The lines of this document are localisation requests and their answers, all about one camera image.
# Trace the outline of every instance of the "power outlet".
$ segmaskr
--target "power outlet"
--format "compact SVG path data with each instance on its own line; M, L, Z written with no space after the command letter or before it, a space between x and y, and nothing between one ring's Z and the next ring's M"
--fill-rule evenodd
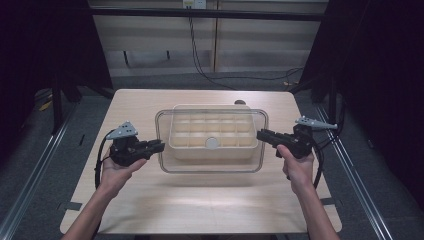
M194 0L195 9L206 9L206 0Z
M184 9L194 9L194 1L193 0L183 0L183 8Z

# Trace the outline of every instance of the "human hand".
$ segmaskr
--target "human hand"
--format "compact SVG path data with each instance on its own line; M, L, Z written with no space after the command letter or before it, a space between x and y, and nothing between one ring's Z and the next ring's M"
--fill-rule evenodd
M293 192L298 194L301 190L313 186L312 167L314 156L312 153L306 157L297 159L284 145L278 145L277 150L284 158L283 172L290 177Z
M98 187L107 198L115 198L119 191L124 187L125 183L132 177L132 173L139 170L147 161L139 159L128 167L116 164L109 157L109 150L103 157L103 173Z

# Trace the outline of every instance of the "table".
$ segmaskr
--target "table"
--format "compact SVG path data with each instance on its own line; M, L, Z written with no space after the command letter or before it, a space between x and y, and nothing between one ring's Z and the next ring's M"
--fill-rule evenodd
M129 120L140 140L156 138L155 115L176 104L233 104L244 100L269 115L269 128L291 133L300 113L291 93L211 90L118 90L100 128L72 197L88 202L94 187L94 167L101 140ZM107 208L99 232L122 234L272 234L306 232L306 224L283 161L267 145L262 169L243 174L168 174L157 155L133 174ZM320 198L331 197L325 178ZM334 205L326 205L331 222L340 231ZM68 210L60 229L66 232L78 211Z

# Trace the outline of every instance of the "person's left hand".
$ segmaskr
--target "person's left hand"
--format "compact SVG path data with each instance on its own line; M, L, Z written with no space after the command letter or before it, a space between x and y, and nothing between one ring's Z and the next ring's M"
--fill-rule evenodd
M115 198L119 191L124 187L128 179L131 178L132 173L139 170L147 161L146 159L139 159L128 167L123 167L116 164L109 156L109 150L103 159L103 173L98 187L99 190L104 191L110 199Z

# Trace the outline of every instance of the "person's right hand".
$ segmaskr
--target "person's right hand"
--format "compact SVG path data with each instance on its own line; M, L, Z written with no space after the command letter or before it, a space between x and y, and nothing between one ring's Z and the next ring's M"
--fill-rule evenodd
M290 178L293 192L298 194L302 189L313 186L312 166L314 156L312 153L297 159L286 146L278 145L277 149L284 158L283 172Z

